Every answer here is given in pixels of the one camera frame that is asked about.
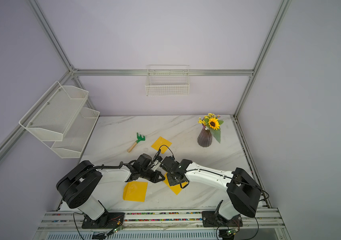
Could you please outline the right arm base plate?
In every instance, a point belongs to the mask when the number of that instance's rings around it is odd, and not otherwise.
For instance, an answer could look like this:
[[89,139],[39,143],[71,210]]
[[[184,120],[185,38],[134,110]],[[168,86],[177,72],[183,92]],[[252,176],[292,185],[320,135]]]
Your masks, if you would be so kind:
[[216,214],[214,211],[203,211],[202,222],[205,228],[208,227],[242,227],[243,221],[240,215],[233,216],[230,220]]

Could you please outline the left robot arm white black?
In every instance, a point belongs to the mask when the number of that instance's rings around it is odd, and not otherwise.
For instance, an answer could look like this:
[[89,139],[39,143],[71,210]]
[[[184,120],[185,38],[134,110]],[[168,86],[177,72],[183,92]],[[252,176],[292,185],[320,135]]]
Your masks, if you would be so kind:
[[105,207],[92,195],[101,183],[129,183],[144,179],[151,183],[164,181],[163,174],[154,170],[162,162],[159,153],[152,158],[142,154],[129,163],[120,162],[117,166],[96,166],[90,161],[83,161],[61,178],[56,189],[70,209],[79,209],[93,221],[106,220]]

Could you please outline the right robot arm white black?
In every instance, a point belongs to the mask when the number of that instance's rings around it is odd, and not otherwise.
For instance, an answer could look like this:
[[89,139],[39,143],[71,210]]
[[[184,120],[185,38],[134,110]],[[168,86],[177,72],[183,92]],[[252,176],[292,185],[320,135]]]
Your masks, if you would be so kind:
[[226,192],[229,199],[221,201],[217,208],[221,218],[231,220],[237,215],[256,216],[262,189],[244,169],[215,170],[186,159],[179,163],[174,157],[166,157],[159,167],[167,173],[170,186],[196,182]]

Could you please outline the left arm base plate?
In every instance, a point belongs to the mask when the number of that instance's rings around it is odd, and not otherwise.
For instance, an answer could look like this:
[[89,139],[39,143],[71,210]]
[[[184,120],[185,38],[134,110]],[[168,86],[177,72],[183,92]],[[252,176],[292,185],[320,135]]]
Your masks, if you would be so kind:
[[82,229],[116,229],[122,226],[124,222],[125,213],[105,212],[97,220],[92,220],[88,215],[84,216]]

